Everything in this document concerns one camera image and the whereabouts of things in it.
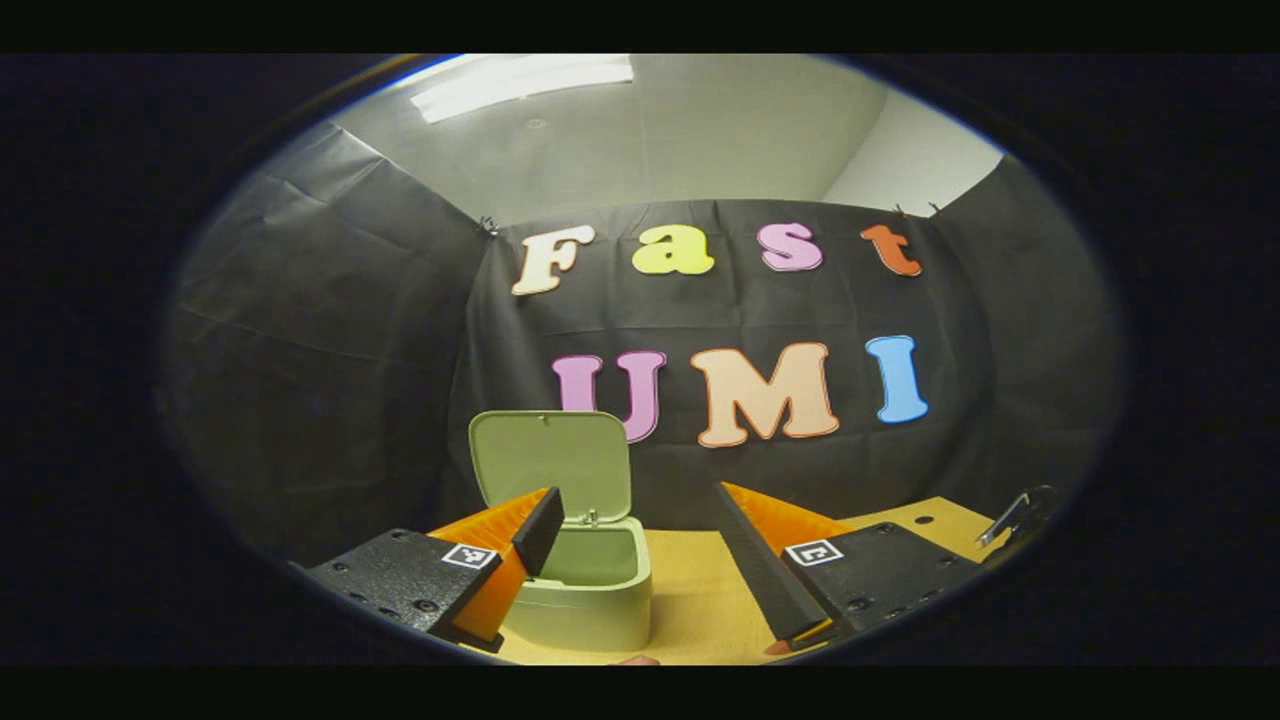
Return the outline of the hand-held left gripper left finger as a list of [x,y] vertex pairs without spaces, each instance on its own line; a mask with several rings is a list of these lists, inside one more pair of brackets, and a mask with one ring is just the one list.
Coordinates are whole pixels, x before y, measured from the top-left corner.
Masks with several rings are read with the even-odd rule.
[[291,570],[370,616],[495,653],[524,583],[545,565],[564,520],[544,487],[429,533],[394,528]]

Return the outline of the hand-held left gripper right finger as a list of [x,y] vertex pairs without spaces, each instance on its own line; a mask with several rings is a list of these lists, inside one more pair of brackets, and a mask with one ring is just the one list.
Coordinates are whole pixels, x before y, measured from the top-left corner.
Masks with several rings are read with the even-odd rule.
[[986,568],[986,547],[963,538],[984,519],[946,498],[840,521],[721,482],[716,516],[765,624],[790,651],[896,623]]

